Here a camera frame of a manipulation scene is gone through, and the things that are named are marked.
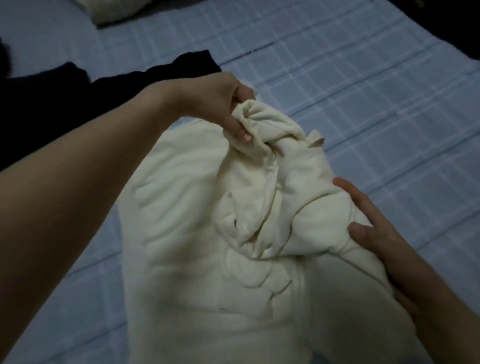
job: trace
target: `checkered fabric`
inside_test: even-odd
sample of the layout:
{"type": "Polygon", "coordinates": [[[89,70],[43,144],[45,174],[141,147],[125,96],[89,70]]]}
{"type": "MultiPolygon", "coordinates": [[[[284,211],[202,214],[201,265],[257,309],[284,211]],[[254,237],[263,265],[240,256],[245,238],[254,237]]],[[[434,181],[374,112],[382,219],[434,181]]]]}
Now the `checkered fabric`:
{"type": "MultiPolygon", "coordinates": [[[[97,30],[73,1],[3,0],[0,36],[16,75],[73,61],[95,79],[209,49],[320,130],[336,173],[480,313],[479,63],[387,1],[163,1],[97,30]]],[[[120,261],[113,210],[7,363],[125,363],[120,261]]]]}

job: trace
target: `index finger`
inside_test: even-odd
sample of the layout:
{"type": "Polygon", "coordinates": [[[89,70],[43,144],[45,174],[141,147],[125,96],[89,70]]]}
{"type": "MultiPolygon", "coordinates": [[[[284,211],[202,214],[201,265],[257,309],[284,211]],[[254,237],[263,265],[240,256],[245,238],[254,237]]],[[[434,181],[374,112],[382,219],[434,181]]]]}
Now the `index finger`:
{"type": "Polygon", "coordinates": [[[254,91],[242,83],[240,83],[240,86],[237,87],[233,96],[235,96],[240,102],[255,100],[254,91]]]}
{"type": "Polygon", "coordinates": [[[378,207],[375,206],[372,200],[360,191],[352,182],[341,177],[333,178],[332,182],[335,186],[340,187],[350,195],[353,203],[365,214],[373,227],[384,225],[388,222],[387,218],[381,213],[378,207]]]}

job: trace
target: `hand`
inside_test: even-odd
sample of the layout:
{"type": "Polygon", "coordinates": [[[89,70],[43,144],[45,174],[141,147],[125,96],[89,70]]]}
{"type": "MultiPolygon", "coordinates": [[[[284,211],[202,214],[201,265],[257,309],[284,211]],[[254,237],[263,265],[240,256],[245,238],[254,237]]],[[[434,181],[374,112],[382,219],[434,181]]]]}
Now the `hand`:
{"type": "Polygon", "coordinates": [[[204,119],[221,126],[238,140],[246,143],[252,140],[231,113],[238,103],[255,100],[255,95],[230,72],[161,81],[148,86],[142,93],[152,104],[158,103],[159,95],[166,96],[168,107],[176,112],[177,118],[204,119]]]}
{"type": "Polygon", "coordinates": [[[333,184],[345,190],[372,223],[373,227],[353,222],[348,232],[355,242],[382,260],[395,288],[395,298],[412,317],[453,295],[366,194],[343,178],[334,178],[333,184]]]}

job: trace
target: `cream fabric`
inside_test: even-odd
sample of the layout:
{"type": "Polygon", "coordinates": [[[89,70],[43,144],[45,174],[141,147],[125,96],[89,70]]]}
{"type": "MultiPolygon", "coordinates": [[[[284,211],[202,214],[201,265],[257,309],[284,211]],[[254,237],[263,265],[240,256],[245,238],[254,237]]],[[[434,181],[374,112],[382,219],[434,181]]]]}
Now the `cream fabric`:
{"type": "Polygon", "coordinates": [[[95,25],[102,25],[134,15],[152,0],[76,0],[83,5],[95,25]]]}
{"type": "Polygon", "coordinates": [[[119,197],[131,363],[398,363],[413,323],[348,236],[318,132],[247,101],[249,146],[204,121],[168,131],[119,197]]]}

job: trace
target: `skin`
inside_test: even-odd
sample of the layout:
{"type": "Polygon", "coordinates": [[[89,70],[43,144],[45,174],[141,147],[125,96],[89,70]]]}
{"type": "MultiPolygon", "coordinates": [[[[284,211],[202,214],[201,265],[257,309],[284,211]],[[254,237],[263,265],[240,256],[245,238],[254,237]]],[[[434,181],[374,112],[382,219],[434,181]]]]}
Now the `skin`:
{"type": "Polygon", "coordinates": [[[375,253],[395,287],[395,298],[410,314],[417,335],[438,364],[480,363],[480,320],[396,231],[366,194],[343,178],[345,190],[373,227],[351,223],[354,241],[375,253]]]}
{"type": "MultiPolygon", "coordinates": [[[[125,183],[179,117],[249,135],[231,116],[253,91],[230,73],[150,85],[0,172],[0,361],[85,249],[125,183]]],[[[396,297],[438,363],[480,363],[478,318],[410,248],[366,195],[343,179],[373,228],[352,224],[352,238],[384,262],[396,297]]]]}
{"type": "Polygon", "coordinates": [[[160,135],[192,116],[249,142],[231,109],[250,98],[230,73],[162,81],[0,173],[0,362],[160,135]]]}

